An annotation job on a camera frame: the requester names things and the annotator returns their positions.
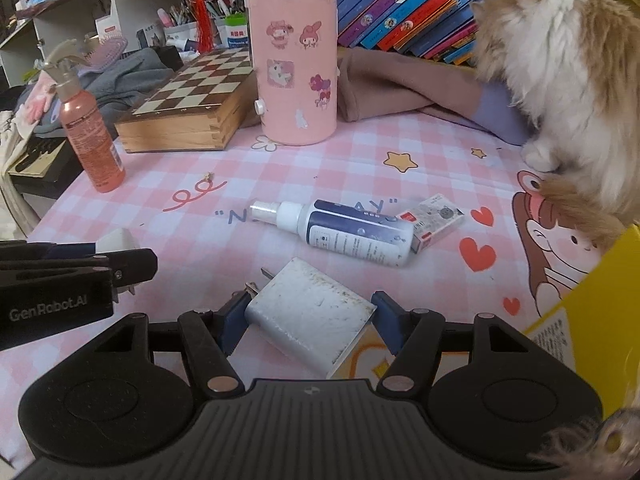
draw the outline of trigger spray head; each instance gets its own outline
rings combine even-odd
[[[89,65],[80,56],[76,40],[66,40],[53,49],[42,67],[56,82],[56,92],[62,102],[69,101],[82,90],[78,74],[73,68],[75,64]]]

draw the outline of small white box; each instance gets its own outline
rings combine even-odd
[[[456,205],[440,194],[420,202],[398,216],[414,225],[414,239],[411,243],[414,253],[442,238],[465,217]]]
[[[115,16],[109,15],[103,18],[98,18],[95,20],[95,29],[98,31],[98,39],[100,40],[100,43],[103,43],[109,38],[122,36],[120,22]]]

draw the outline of gray cloth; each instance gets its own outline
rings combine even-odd
[[[167,68],[151,48],[144,48],[125,59],[116,61],[102,73],[88,73],[80,78],[82,88],[91,92],[98,102],[104,124],[115,138],[115,123],[118,119],[142,99],[145,94],[158,88],[174,71]],[[33,86],[20,96],[17,107],[26,101]],[[60,120],[52,121],[52,113],[58,107],[55,99],[49,111],[33,129],[37,137],[66,137]]]

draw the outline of medicine box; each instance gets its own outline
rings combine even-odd
[[[420,252],[460,224],[465,215],[444,196],[437,194],[398,215],[414,224],[411,250]]]

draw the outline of my melody sticker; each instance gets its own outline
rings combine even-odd
[[[318,99],[316,99],[316,107],[326,110],[331,100],[331,80],[322,79],[320,74],[316,74],[311,78],[309,86],[314,92],[318,92]]]
[[[322,22],[315,22],[313,25],[307,25],[302,34],[300,34],[300,43],[305,50],[308,48],[315,48],[318,44],[318,30],[322,27]]]
[[[293,32],[293,27],[284,20],[279,22],[271,22],[267,27],[267,36],[271,37],[271,44],[280,50],[283,50],[289,43],[289,34]]]

